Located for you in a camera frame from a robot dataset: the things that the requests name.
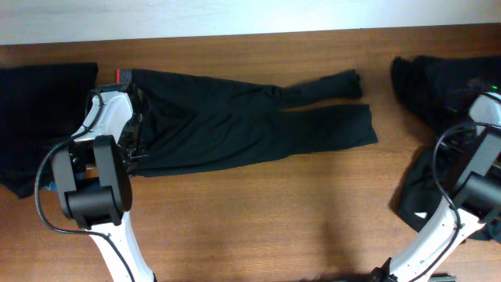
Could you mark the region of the black leggings red waistband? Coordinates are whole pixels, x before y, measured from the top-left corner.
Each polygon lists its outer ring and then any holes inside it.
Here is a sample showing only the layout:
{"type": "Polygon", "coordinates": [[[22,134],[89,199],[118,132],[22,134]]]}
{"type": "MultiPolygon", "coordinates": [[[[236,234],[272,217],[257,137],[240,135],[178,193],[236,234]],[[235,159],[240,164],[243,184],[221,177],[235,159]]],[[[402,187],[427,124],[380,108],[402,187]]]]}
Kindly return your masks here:
{"type": "Polygon", "coordinates": [[[137,176],[210,172],[377,142],[354,70],[290,87],[141,69],[130,82],[146,106],[137,176]]]}

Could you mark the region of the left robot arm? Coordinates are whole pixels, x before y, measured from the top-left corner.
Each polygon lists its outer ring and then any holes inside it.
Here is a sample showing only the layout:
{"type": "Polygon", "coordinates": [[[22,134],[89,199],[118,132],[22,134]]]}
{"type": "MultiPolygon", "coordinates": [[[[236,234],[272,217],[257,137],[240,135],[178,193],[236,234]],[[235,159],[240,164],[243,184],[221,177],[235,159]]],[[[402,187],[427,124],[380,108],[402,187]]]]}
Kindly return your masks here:
{"type": "Polygon", "coordinates": [[[93,89],[82,126],[50,157],[62,213],[92,238],[115,281],[156,279],[130,219],[141,102],[126,82],[93,89]]]}

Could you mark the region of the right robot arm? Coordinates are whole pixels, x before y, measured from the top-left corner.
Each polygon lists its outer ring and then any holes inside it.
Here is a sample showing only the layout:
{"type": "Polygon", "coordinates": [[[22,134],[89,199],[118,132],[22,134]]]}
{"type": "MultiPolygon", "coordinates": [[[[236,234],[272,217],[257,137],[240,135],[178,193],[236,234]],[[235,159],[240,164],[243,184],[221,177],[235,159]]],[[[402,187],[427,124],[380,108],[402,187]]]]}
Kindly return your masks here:
{"type": "Polygon", "coordinates": [[[476,87],[478,97],[468,121],[446,129],[437,146],[457,133],[472,132],[465,150],[446,181],[434,184],[442,199],[414,241],[369,275],[370,281],[435,281],[435,270],[470,235],[500,214],[500,180],[491,171],[500,155],[500,87],[476,87]]]}

